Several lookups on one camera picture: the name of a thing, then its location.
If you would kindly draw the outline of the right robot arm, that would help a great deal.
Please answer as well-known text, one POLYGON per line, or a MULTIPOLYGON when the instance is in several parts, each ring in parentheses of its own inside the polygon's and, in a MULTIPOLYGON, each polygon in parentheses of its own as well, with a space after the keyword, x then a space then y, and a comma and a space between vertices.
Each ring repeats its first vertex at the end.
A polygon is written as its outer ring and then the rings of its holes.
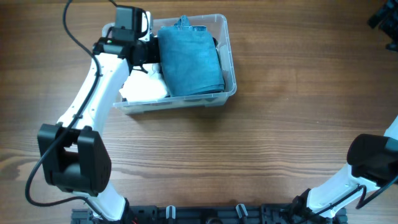
POLYGON ((356 200, 361 209, 397 184, 397 121, 382 136, 360 134, 351 143, 346 164, 330 179, 296 197, 290 223, 336 223, 338 213, 356 200))

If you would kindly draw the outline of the white t-shirt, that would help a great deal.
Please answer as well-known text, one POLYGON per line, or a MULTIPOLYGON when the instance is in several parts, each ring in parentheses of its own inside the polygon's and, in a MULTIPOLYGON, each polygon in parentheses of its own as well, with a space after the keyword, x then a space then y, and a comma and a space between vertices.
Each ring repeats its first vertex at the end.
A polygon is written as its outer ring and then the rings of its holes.
POLYGON ((134 66, 119 92, 131 102, 159 100, 170 96, 159 63, 134 66))

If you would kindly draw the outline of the green garment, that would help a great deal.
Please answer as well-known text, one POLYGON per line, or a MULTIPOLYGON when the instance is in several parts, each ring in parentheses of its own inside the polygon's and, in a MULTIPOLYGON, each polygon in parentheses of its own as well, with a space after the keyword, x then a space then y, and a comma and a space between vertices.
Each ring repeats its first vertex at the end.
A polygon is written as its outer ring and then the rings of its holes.
POLYGON ((201 37, 187 49, 187 61, 183 66, 184 81, 181 81, 181 95, 201 95, 224 90, 224 80, 216 45, 217 41, 214 38, 201 37))

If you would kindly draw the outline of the blue towel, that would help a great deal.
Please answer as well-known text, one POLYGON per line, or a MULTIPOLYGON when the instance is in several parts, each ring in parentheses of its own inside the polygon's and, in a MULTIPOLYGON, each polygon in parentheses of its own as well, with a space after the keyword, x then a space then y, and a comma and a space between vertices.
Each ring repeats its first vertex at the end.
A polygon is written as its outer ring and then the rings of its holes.
POLYGON ((160 64, 172 97, 219 93, 225 82, 215 40, 205 26, 181 16, 157 32, 160 64))

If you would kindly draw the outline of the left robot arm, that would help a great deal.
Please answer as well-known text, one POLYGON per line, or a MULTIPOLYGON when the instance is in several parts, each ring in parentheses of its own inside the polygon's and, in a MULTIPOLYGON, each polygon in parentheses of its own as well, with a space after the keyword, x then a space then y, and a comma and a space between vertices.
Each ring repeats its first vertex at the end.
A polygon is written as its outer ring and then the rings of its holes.
POLYGON ((116 19, 104 37, 88 51, 91 67, 76 98, 55 124, 43 124, 37 140, 40 159, 49 185, 82 200, 94 223, 135 223, 126 198, 109 178, 111 159, 101 134, 119 89, 134 67, 160 60, 152 34, 149 11, 116 6, 116 19))

